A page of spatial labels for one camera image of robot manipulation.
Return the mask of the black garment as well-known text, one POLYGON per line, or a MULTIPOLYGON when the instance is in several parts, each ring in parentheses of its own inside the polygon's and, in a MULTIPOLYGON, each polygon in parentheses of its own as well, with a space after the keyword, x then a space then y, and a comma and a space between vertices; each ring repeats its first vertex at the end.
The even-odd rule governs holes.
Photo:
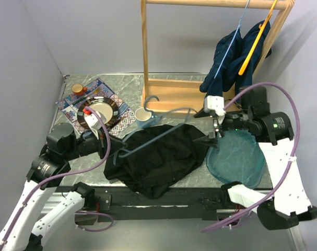
MULTIPOLYGON (((137 131, 126 139, 127 149, 134 150, 172 127, 164 124, 137 131)), ((202 165, 209 147, 193 140, 204 135, 195 126, 183 124, 134 154, 118 157, 116 165, 113 157, 109 157, 104 175, 108 180, 118 179, 133 192, 157 199, 202 165)))

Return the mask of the dark denim skirt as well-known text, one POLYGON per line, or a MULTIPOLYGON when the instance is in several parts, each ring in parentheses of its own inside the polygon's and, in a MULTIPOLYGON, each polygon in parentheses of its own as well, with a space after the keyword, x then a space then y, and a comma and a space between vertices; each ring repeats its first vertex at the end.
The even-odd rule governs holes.
POLYGON ((252 77, 254 70, 256 68, 256 64, 261 56, 263 43, 265 38, 267 37, 271 24, 268 22, 265 26, 263 33, 255 47, 255 50, 251 56, 251 59, 242 75, 239 75, 238 72, 249 54, 253 43, 260 31, 260 26, 264 21, 260 21, 256 25, 254 25, 244 36, 241 42, 237 43, 237 51, 233 56, 233 60, 228 64, 226 71, 223 77, 223 91, 227 92, 233 84, 235 84, 234 92, 237 95, 240 91, 240 88, 243 86, 252 85, 252 77))

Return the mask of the yellow plastic hanger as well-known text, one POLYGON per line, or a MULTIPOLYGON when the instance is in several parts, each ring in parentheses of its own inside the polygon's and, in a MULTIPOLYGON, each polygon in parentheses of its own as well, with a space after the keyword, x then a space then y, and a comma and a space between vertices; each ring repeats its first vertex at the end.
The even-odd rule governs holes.
POLYGON ((248 66, 248 64, 249 64, 249 62, 251 60, 251 57, 252 57, 252 55, 253 55, 256 47, 257 47, 257 44, 258 44, 258 42, 259 42, 259 40, 260 40, 260 38, 261 38, 265 28, 266 28, 266 25, 267 25, 267 23, 269 22, 269 20, 270 20, 270 18, 272 16, 272 13, 273 13, 273 10, 274 10, 274 7, 275 7, 276 3, 277 3, 277 0, 274 0, 271 8, 269 9, 269 13, 268 13, 266 19, 264 20, 264 22, 262 24, 260 24, 260 26, 259 26, 260 30, 259 30, 259 32, 258 32, 258 34, 257 34, 257 36, 256 36, 256 38, 255 38, 255 40, 253 42, 253 45, 252 45, 248 55, 246 56, 242 66, 241 66, 241 68, 240 68, 240 70, 238 72, 238 75, 241 76, 241 75, 244 74, 244 72, 246 70, 246 67, 248 66))

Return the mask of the light blue wire hanger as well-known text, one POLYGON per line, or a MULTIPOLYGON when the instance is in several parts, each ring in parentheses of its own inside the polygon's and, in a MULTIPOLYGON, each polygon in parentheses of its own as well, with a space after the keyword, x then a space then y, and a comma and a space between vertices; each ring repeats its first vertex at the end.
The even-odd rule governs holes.
POLYGON ((238 26, 237 26, 237 28, 236 28, 236 30, 235 30, 235 33, 234 33, 234 35, 233 35, 233 37, 232 37, 232 39, 231 39, 231 41, 230 41, 230 44, 228 45, 228 47, 227 47, 227 49, 226 49, 226 52, 225 52, 225 54, 224 54, 224 56, 223 56, 223 58, 222 58, 222 60, 221 60, 221 63, 220 63, 220 65, 219 65, 218 69, 217 69, 217 72, 216 72, 216 74, 215 74, 215 76, 214 76, 214 79, 217 77, 217 75, 218 75, 218 73, 219 73, 219 71, 220 71, 220 69, 221 69, 221 67, 222 67, 222 65, 223 65, 223 63, 224 63, 224 60, 225 60, 225 58, 226 58, 226 56, 227 56, 227 54, 228 54, 228 52, 229 52, 229 50, 230 50, 232 44, 234 43, 234 40, 235 40, 235 38, 236 38, 236 35, 237 35, 238 31, 239 31, 240 28, 241 28, 242 19, 243 19, 243 16, 244 16, 244 14, 245 14, 246 9, 248 8, 249 2, 250 2, 250 0, 247 0, 246 5, 245 5, 245 8, 244 8, 244 10, 243 10, 243 13, 242 13, 242 15, 241 15, 241 17, 240 17, 238 26))

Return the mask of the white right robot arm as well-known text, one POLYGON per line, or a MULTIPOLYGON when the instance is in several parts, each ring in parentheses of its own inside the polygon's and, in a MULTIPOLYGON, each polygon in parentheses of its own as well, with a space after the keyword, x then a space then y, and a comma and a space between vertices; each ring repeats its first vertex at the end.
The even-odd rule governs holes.
POLYGON ((220 96, 207 96, 203 110, 195 117, 210 116, 213 131, 197 143, 217 147, 220 136, 226 131, 247 130, 255 137, 266 161, 273 189, 263 194, 234 181, 223 185, 220 203, 232 208, 244 208, 238 213, 202 229, 203 233, 229 226, 246 214, 257 214, 268 230, 284 230, 302 221, 317 219, 317 207, 310 202, 300 177, 296 148, 300 136, 299 115, 295 113, 296 127, 284 112, 270 111, 267 101, 267 83, 243 87, 228 103, 220 96))

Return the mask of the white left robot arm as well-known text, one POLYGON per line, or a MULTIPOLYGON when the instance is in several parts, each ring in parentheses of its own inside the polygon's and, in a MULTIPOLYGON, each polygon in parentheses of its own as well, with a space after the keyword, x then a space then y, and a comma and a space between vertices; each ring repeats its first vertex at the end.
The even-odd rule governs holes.
POLYGON ((95 190, 78 182, 56 207, 39 217, 63 175, 69 173, 69 161, 92 153, 98 153, 104 161, 124 147, 125 142, 103 128, 96 133, 86 131, 77 138, 71 124, 55 125, 40 155, 32 162, 21 197, 0 232, 0 250, 42 250, 52 233, 70 216, 95 207, 95 190))

